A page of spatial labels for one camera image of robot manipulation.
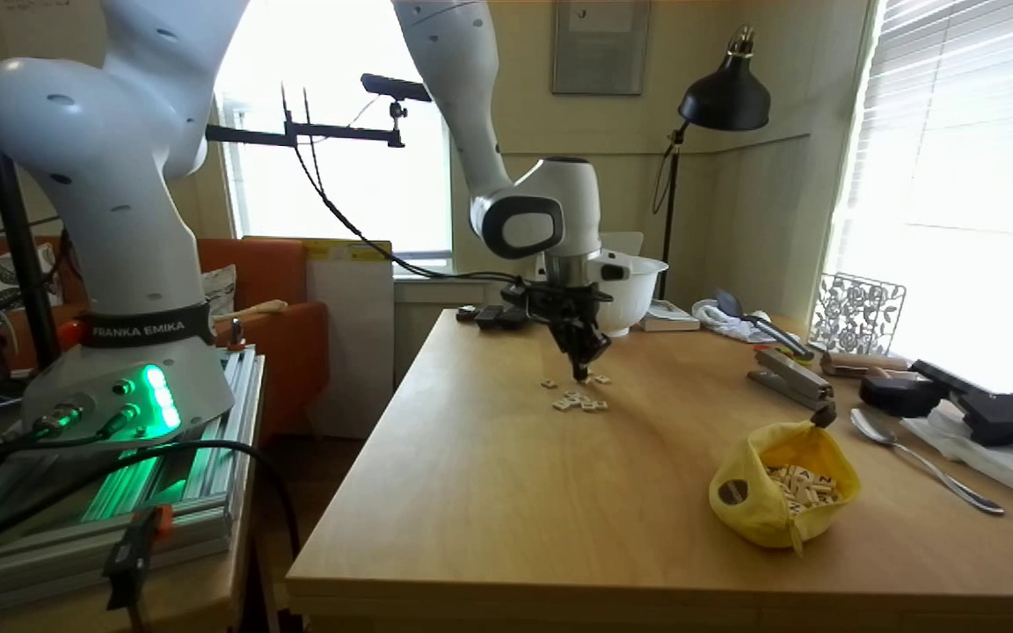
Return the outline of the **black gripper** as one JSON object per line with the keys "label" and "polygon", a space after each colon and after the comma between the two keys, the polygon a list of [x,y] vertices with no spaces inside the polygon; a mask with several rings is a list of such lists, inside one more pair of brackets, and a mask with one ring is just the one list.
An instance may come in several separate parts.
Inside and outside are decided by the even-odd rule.
{"label": "black gripper", "polygon": [[599,309],[607,303],[599,286],[508,280],[504,299],[547,326],[569,360],[572,379],[588,379],[599,355],[610,345],[599,324]]}

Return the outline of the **white franka robot arm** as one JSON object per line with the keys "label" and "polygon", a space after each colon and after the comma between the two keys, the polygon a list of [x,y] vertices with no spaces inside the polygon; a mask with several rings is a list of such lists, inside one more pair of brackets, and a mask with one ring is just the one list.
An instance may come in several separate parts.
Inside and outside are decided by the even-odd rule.
{"label": "white franka robot arm", "polygon": [[[193,234],[168,188],[202,167],[209,89],[245,3],[102,0],[102,62],[0,62],[0,151],[59,212],[89,287],[84,341],[38,371],[22,400],[23,420],[184,430],[227,412]],[[524,176],[507,173],[491,127],[498,54],[486,0],[391,7],[462,156],[473,235],[504,262],[545,263],[539,280],[512,287],[512,303],[545,319],[572,371],[588,371],[607,348],[602,293],[584,273],[602,227],[593,168],[545,160]]]}

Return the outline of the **aluminium extrusion robot base frame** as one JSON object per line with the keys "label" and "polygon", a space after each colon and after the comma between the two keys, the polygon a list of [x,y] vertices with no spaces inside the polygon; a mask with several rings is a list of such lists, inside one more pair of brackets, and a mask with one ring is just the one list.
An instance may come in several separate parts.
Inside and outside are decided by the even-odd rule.
{"label": "aluminium extrusion robot base frame", "polygon": [[160,507],[154,568],[218,557],[233,542],[256,435],[265,355],[224,360],[233,412],[199,430],[184,453],[119,467],[116,453],[17,453],[0,462],[0,609],[102,585],[107,554],[129,523]]}

